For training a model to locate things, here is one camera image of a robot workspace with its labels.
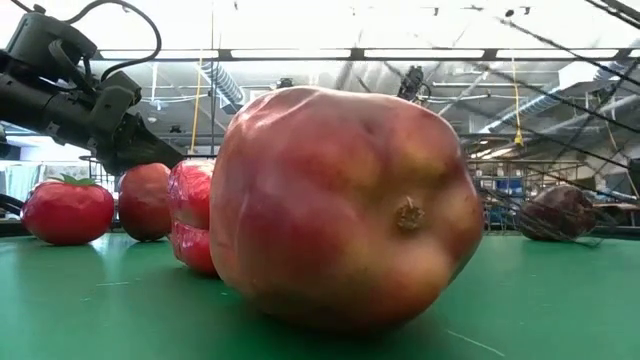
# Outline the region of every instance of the fake fruit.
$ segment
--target fake fruit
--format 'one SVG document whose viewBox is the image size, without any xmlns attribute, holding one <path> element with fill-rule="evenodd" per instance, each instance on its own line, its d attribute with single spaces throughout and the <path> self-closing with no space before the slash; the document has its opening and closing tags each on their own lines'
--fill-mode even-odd
<svg viewBox="0 0 640 360">
<path fill-rule="evenodd" d="M 522 234 L 531 240 L 573 241 L 593 230 L 596 212 L 580 189 L 558 185 L 544 189 L 525 203 L 517 222 Z"/>
<path fill-rule="evenodd" d="M 215 276 L 209 251 L 209 193 L 215 160 L 184 160 L 169 175 L 173 227 L 169 239 L 176 258 L 190 268 Z"/>
<path fill-rule="evenodd" d="M 217 275 L 209 253 L 209 231 L 174 221 L 169 240 L 176 259 L 203 275 Z"/>
<path fill-rule="evenodd" d="M 236 114 L 216 160 L 216 269 L 290 323 L 338 332 L 403 323 L 482 237 L 456 134 L 399 98 L 270 92 Z"/>
<path fill-rule="evenodd" d="M 209 229 L 209 192 L 214 166 L 215 160 L 190 159 L 171 170 L 169 198 L 174 220 Z"/>
<path fill-rule="evenodd" d="M 138 241 L 155 241 L 171 232 L 169 168 L 136 166 L 120 181 L 118 216 L 122 228 Z"/>
<path fill-rule="evenodd" d="M 91 179 L 42 182 L 22 208 L 21 219 L 31 234 L 53 245 L 83 245 L 111 226 L 113 196 Z"/>
</svg>

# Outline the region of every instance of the ceiling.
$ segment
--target ceiling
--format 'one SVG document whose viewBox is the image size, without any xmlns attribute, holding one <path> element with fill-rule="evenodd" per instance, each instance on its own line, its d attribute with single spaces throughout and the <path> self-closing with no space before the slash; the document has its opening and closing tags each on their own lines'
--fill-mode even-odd
<svg viewBox="0 0 640 360">
<path fill-rule="evenodd" d="M 83 1 L 73 6 L 42 0 L 38 3 L 50 8 L 51 15 L 69 18 L 81 8 Z M 638 0 L 627 1 L 633 5 Z M 515 10 L 510 18 L 529 31 L 548 37 L 569 48 L 635 48 L 638 31 L 606 15 L 583 0 L 477 0 L 437 1 L 413 0 L 404 6 L 391 5 L 383 0 L 325 0 L 324 2 L 293 0 L 190 0 L 189 4 L 157 1 L 130 1 L 156 22 L 163 36 L 163 49 L 267 49 L 267 48 L 551 48 L 530 35 L 501 24 L 507 11 Z M 488 9 L 479 13 L 470 5 Z M 4 24 L 17 24 L 21 12 L 10 2 L 0 4 L 0 18 Z M 155 39 L 147 24 L 135 14 L 125 13 L 118 6 L 103 6 L 85 17 L 77 28 L 91 38 L 101 50 L 140 50 L 154 47 Z M 0 29 L 0 44 L 8 41 L 14 26 Z M 143 102 L 135 107 L 147 126 L 158 136 L 178 146 L 191 144 L 196 109 L 196 94 L 200 82 L 196 145 L 205 149 L 220 144 L 225 128 L 231 120 L 228 111 L 220 108 L 226 99 L 213 100 L 207 96 L 212 89 L 211 79 L 198 71 L 198 62 L 167 61 L 145 63 L 125 71 L 142 87 Z M 515 77 L 534 89 L 549 90 L 566 82 L 567 61 L 502 61 L 482 62 L 491 66 L 494 74 L 482 76 L 477 61 L 248 61 L 216 62 L 205 59 L 204 64 L 220 66 L 242 90 L 245 103 L 252 96 L 273 88 L 281 78 L 292 78 L 297 85 L 317 85 L 346 91 L 369 90 L 396 95 L 401 78 L 409 66 L 424 69 L 431 96 L 425 102 L 430 110 L 442 112 L 461 136 L 486 132 L 487 126 L 516 107 L 516 87 L 509 77 Z M 94 61 L 93 69 L 101 73 L 113 61 Z M 624 86 L 618 97 L 640 93 L 637 86 Z M 549 110 L 523 114 L 526 130 L 546 128 L 579 116 L 584 108 L 597 105 L 597 93 L 592 87 L 574 87 L 575 91 L 561 94 L 583 109 L 560 104 Z M 539 92 L 518 86 L 518 106 L 526 105 L 540 96 Z M 179 126 L 182 133 L 170 132 Z M 570 136 L 568 128 L 559 136 Z M 498 147 L 513 140 L 515 129 L 504 126 L 501 137 L 485 144 Z M 584 135 L 592 141 L 593 133 Z M 527 151 L 534 156 L 539 149 L 549 149 L 548 143 L 537 141 Z"/>
</svg>

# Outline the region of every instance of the beet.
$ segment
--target beet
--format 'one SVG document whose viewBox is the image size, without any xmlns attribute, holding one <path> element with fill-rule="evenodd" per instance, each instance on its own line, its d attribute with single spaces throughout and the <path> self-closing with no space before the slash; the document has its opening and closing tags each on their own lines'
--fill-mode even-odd
<svg viewBox="0 0 640 360">
<path fill-rule="evenodd" d="M 518 229 L 531 240 L 574 241 L 593 230 L 596 212 L 580 189 L 558 185 L 526 202 L 516 220 Z"/>
</svg>

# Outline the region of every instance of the green tabletop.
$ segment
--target green tabletop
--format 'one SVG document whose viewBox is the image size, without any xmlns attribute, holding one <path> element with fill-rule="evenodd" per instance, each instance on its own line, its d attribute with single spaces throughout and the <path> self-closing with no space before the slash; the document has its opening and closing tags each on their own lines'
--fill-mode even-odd
<svg viewBox="0 0 640 360">
<path fill-rule="evenodd" d="M 360 340 L 256 314 L 166 242 L 92 245 L 0 239 L 0 359 L 640 359 L 640 242 L 487 236 L 429 311 Z"/>
</svg>

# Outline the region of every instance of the black robotic arm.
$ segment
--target black robotic arm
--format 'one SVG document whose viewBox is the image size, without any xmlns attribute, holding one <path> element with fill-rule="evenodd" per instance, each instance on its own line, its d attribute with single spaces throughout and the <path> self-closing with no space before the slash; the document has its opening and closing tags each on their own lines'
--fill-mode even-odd
<svg viewBox="0 0 640 360">
<path fill-rule="evenodd" d="M 145 18 L 158 47 L 147 58 L 108 69 L 99 81 L 89 63 L 97 47 L 71 24 L 104 3 L 126 6 Z M 0 51 L 0 120 L 51 136 L 59 144 L 88 149 L 114 175 L 154 162 L 171 168 L 182 160 L 178 149 L 158 139 L 140 114 L 129 110 L 140 101 L 141 89 L 117 71 L 152 60 L 161 48 L 158 29 L 144 13 L 118 0 L 94 1 L 64 22 L 45 15 L 39 6 L 26 10 L 6 51 Z M 84 73 L 77 68 L 80 60 Z M 75 87 L 61 87 L 60 80 Z"/>
</svg>

